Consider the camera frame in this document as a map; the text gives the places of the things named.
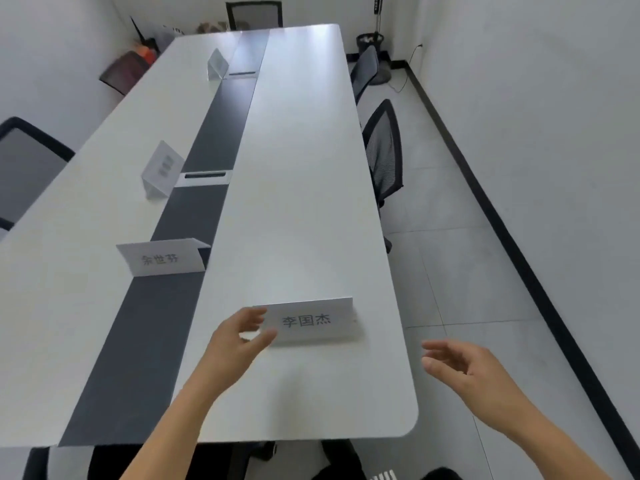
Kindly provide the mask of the person's right forearm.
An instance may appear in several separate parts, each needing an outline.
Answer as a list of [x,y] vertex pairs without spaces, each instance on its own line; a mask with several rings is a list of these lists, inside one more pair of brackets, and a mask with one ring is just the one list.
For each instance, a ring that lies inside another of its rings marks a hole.
[[544,480],[611,480],[563,430],[523,395],[483,401],[474,414],[517,444]]

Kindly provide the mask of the black table leg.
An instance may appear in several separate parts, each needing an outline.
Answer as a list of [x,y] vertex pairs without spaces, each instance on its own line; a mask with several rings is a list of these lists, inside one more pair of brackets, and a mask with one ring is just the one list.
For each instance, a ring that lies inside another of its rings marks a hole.
[[22,480],[49,480],[48,465],[50,447],[36,447],[29,451]]

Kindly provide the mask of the person's left forearm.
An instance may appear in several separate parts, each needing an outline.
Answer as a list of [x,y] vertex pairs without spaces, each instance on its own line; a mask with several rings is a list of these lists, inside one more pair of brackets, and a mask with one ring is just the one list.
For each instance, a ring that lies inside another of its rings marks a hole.
[[232,384],[188,380],[119,480],[186,480],[204,420]]

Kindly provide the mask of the black standing fan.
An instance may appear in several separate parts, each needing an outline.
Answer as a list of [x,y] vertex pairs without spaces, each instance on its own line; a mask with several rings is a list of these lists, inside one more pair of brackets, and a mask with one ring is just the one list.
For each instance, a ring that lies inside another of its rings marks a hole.
[[384,57],[382,56],[382,42],[384,42],[385,37],[381,33],[382,28],[382,11],[383,11],[383,0],[374,0],[374,15],[376,18],[375,29],[373,35],[372,46],[376,49],[376,55],[378,59],[378,71],[374,78],[371,81],[372,86],[381,86],[389,83],[391,80],[391,71],[388,67],[388,64],[385,64]]

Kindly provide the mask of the black mesh waste bin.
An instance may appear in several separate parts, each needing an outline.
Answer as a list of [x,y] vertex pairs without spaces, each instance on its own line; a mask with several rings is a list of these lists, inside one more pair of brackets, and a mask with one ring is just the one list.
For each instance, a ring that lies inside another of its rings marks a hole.
[[378,59],[381,58],[381,45],[384,42],[385,36],[380,32],[367,32],[359,34],[356,37],[356,46],[358,48],[358,55],[362,56],[366,49],[373,47],[376,51]]

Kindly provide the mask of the person's left hand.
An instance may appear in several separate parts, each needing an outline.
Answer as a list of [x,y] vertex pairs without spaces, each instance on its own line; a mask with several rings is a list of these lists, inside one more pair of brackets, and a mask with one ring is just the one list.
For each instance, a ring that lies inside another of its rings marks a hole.
[[242,338],[260,333],[265,307],[244,307],[224,320],[213,332],[194,375],[211,397],[218,397],[233,386],[257,356],[242,353]]

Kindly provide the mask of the black mesh office chair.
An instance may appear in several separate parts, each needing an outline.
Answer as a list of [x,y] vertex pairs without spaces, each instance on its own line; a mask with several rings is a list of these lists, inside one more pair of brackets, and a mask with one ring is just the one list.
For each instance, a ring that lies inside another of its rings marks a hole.
[[279,0],[252,0],[225,4],[231,31],[284,27],[282,2]]
[[379,71],[378,52],[374,45],[368,46],[359,56],[350,77],[355,103],[358,104],[364,91]]
[[390,99],[384,99],[362,131],[367,164],[378,211],[403,187],[401,132]]
[[0,239],[75,156],[75,151],[28,121],[0,123]]

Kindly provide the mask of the dark red mesh chair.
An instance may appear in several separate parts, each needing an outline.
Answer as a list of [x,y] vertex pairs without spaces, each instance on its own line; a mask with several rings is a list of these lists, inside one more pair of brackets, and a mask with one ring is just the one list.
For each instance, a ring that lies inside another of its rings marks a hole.
[[150,69],[149,63],[130,50],[112,62],[99,77],[108,87],[126,96]]

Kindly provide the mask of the person's right hand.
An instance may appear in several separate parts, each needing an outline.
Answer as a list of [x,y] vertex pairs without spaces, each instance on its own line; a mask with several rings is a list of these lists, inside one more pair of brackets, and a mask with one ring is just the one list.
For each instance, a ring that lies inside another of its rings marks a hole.
[[472,368],[475,377],[439,381],[457,393],[473,414],[474,409],[483,401],[507,401],[509,397],[525,396],[492,352],[474,345],[476,357]]

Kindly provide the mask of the white name card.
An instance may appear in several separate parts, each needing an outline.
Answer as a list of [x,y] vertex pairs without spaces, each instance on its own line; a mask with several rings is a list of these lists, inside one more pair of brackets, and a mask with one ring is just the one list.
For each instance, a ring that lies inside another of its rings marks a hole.
[[169,144],[161,140],[141,174],[146,199],[169,198],[185,164]]
[[211,245],[196,238],[117,244],[133,277],[201,273]]
[[267,311],[260,331],[276,330],[275,346],[352,340],[363,333],[352,297],[276,303]]
[[223,80],[228,72],[229,63],[218,48],[215,48],[207,62],[208,81]]

